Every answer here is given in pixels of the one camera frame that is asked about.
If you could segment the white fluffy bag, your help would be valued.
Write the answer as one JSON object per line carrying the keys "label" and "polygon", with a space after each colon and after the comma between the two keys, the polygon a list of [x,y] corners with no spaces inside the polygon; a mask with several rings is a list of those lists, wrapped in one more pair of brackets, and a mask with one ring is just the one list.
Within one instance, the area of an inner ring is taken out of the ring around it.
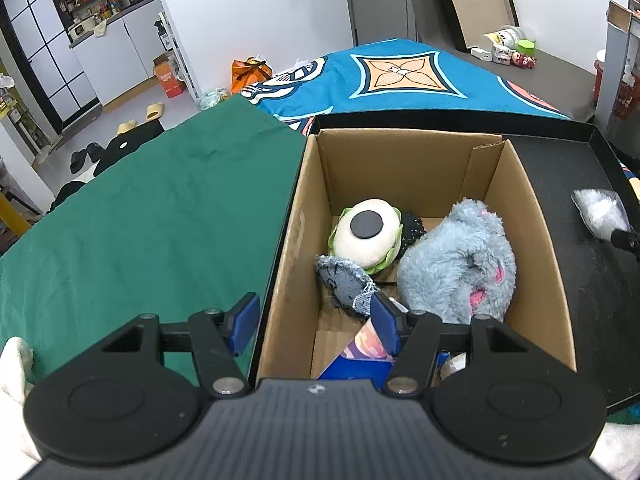
{"label": "white fluffy bag", "polygon": [[616,192],[581,188],[572,192],[572,201],[582,222],[598,240],[609,242],[615,231],[631,231],[626,209]]}

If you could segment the blue tissue pack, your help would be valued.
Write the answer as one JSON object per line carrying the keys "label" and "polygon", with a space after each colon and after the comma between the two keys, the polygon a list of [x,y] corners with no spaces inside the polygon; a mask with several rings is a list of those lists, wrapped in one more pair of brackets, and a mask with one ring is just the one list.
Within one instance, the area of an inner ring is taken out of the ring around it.
{"label": "blue tissue pack", "polygon": [[384,386],[395,358],[388,354],[367,321],[343,351],[319,374],[320,380],[369,379],[377,389]]}

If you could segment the small white plastic bag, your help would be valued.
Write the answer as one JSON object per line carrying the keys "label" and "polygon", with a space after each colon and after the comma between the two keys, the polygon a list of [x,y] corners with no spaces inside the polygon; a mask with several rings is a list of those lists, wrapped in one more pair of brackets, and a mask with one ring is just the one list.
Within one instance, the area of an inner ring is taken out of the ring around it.
{"label": "small white plastic bag", "polygon": [[466,354],[459,353],[455,356],[448,356],[445,360],[444,364],[440,367],[439,376],[440,380],[443,382],[448,377],[457,372],[461,372],[466,367]]}

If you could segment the grey denim plush piece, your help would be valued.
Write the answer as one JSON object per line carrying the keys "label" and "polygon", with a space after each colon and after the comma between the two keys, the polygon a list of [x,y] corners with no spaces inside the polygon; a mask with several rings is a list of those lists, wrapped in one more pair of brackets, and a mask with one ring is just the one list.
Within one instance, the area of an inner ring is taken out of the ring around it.
{"label": "grey denim plush piece", "polygon": [[337,256],[316,258],[316,272],[330,293],[334,308],[360,320],[370,318],[371,298],[378,285],[356,262]]}

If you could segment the grey fluffy plush toy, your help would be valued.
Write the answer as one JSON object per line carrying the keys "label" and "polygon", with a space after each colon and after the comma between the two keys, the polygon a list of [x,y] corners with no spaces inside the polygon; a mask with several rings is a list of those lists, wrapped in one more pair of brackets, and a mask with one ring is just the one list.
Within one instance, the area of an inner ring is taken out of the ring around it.
{"label": "grey fluffy plush toy", "polygon": [[468,324],[477,314],[502,321],[515,283],[516,260],[502,219],[470,198],[454,204],[397,267],[402,304],[451,324]]}

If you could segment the black spiky pouch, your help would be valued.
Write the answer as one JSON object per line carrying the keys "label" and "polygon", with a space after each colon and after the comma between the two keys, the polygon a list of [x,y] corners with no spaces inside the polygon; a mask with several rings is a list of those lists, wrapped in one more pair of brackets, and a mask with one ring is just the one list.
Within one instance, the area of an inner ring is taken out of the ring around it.
{"label": "black spiky pouch", "polygon": [[426,233],[422,220],[410,211],[401,213],[401,245],[400,252],[403,254],[417,240]]}

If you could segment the brown cardboard box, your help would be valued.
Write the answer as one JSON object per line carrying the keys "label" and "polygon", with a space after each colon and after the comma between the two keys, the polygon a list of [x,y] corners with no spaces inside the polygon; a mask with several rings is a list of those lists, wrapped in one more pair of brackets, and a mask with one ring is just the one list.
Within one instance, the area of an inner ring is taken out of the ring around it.
{"label": "brown cardboard box", "polygon": [[547,222],[504,136],[324,128],[307,139],[258,377],[314,379],[369,350],[374,292],[447,323],[493,316],[577,364]]}

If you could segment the black shallow tray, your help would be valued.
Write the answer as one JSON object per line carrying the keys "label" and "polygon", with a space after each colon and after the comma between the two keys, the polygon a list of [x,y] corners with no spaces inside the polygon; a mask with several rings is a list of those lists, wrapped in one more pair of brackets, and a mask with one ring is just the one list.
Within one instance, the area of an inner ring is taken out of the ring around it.
{"label": "black shallow tray", "polygon": [[598,386],[610,412],[639,399],[639,265],[596,240],[572,201],[605,188],[639,205],[596,127],[478,110],[376,110],[311,126],[288,206],[250,378],[314,378],[357,331],[331,310],[314,258],[338,214],[381,197],[428,226],[465,197],[503,218],[518,262],[506,320]]}

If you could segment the green cloth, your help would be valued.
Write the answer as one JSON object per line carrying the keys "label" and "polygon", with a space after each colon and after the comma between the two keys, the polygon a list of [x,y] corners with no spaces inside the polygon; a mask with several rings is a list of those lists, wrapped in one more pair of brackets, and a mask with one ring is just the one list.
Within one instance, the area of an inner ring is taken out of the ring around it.
{"label": "green cloth", "polygon": [[185,321],[268,292],[304,137],[246,99],[141,145],[1,259],[1,335],[41,380],[135,316]]}

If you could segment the red basket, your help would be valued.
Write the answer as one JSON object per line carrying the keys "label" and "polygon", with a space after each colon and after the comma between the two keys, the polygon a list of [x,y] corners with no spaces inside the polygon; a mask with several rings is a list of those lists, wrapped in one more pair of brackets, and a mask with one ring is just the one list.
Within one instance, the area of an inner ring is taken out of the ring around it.
{"label": "red basket", "polygon": [[[593,63],[594,69],[596,70],[596,79],[594,80],[594,86],[592,90],[593,104],[597,104],[600,96],[604,61],[605,50],[601,49],[597,52],[596,59]],[[636,108],[638,95],[639,76],[634,73],[631,73],[629,76],[624,75],[624,78],[620,81],[616,101],[613,106],[614,116],[620,120],[626,120]]]}

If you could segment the green lidded jar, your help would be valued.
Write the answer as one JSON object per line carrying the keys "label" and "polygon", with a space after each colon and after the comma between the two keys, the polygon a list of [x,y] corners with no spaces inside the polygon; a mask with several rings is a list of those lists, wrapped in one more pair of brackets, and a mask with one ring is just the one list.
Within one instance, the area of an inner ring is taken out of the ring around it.
{"label": "green lidded jar", "polygon": [[516,50],[522,55],[528,55],[531,58],[536,56],[536,44],[532,40],[521,39],[516,44]]}

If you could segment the grey desk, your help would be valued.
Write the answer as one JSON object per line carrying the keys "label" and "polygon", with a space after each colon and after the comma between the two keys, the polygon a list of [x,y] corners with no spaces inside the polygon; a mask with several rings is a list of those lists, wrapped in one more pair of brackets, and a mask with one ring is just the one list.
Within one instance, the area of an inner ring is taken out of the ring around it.
{"label": "grey desk", "polygon": [[639,76],[639,13],[608,0],[606,43],[600,96],[594,111],[594,123],[606,133],[613,119],[618,87],[624,75]]}

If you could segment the white plastic tub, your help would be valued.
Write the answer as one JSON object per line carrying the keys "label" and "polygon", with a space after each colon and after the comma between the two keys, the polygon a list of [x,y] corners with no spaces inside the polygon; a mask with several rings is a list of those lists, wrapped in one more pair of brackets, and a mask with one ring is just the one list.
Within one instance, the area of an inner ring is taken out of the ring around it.
{"label": "white plastic tub", "polygon": [[476,46],[488,52],[492,51],[495,44],[501,44],[503,47],[515,50],[521,40],[535,42],[537,40],[536,32],[530,27],[504,25],[495,32],[488,32],[488,34],[481,36]]}

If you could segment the orange bag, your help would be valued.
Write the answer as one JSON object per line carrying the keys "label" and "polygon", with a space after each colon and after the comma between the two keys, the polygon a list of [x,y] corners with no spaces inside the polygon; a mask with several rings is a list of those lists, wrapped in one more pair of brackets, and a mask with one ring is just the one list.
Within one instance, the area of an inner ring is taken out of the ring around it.
{"label": "orange bag", "polygon": [[245,61],[234,60],[231,63],[230,92],[237,94],[245,87],[267,81],[272,76],[272,68],[264,60],[252,56]]}

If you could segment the orange cardboard box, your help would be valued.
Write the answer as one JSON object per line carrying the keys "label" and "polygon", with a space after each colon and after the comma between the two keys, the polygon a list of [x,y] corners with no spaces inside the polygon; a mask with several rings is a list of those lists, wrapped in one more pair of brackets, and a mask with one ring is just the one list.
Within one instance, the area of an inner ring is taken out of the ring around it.
{"label": "orange cardboard box", "polygon": [[171,53],[163,53],[153,60],[153,73],[168,99],[186,91],[186,84],[179,78],[179,71]]}

